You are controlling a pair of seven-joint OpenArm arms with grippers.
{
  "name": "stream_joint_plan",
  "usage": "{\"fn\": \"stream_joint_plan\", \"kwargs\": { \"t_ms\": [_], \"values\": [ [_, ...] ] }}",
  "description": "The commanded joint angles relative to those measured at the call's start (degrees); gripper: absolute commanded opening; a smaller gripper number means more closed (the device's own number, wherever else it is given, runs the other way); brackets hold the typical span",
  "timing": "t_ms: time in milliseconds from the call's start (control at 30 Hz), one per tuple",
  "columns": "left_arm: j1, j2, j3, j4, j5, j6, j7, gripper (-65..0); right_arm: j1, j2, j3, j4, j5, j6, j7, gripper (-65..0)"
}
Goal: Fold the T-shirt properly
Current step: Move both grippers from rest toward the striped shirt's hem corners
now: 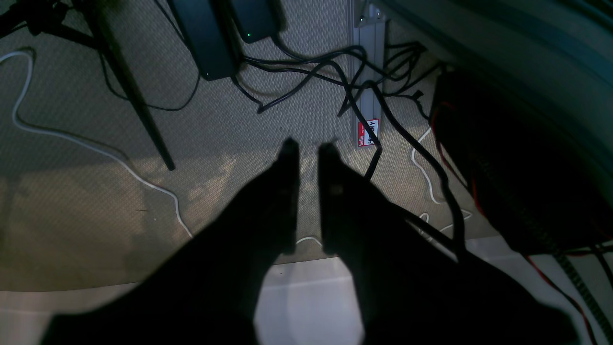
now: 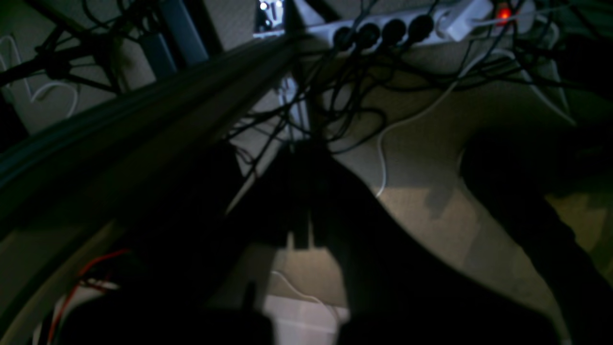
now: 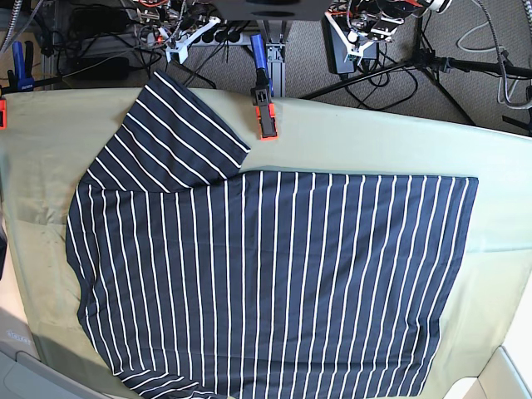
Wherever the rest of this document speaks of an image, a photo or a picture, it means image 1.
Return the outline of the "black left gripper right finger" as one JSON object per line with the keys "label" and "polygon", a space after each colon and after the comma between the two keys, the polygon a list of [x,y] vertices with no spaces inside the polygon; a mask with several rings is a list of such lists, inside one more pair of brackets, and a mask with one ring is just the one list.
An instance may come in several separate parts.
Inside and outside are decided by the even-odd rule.
{"label": "black left gripper right finger", "polygon": [[354,282],[365,345],[578,345],[570,317],[471,253],[428,243],[331,143],[319,147],[325,251]]}

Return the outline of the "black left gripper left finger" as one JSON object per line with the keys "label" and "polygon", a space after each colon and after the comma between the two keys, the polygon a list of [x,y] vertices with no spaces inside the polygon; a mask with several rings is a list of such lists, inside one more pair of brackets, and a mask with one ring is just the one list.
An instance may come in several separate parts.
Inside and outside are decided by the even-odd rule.
{"label": "black left gripper left finger", "polygon": [[136,288],[94,310],[54,316],[43,345],[256,345],[267,271],[295,248],[299,145]]}

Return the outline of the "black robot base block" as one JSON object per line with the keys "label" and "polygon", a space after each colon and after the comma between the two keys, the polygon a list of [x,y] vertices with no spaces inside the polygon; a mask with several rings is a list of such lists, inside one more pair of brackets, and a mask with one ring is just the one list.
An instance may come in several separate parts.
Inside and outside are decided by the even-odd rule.
{"label": "black robot base block", "polygon": [[499,92],[464,71],[440,73],[431,128],[477,209],[513,251],[549,253],[510,199],[563,251],[612,239],[612,205],[604,192],[575,155]]}

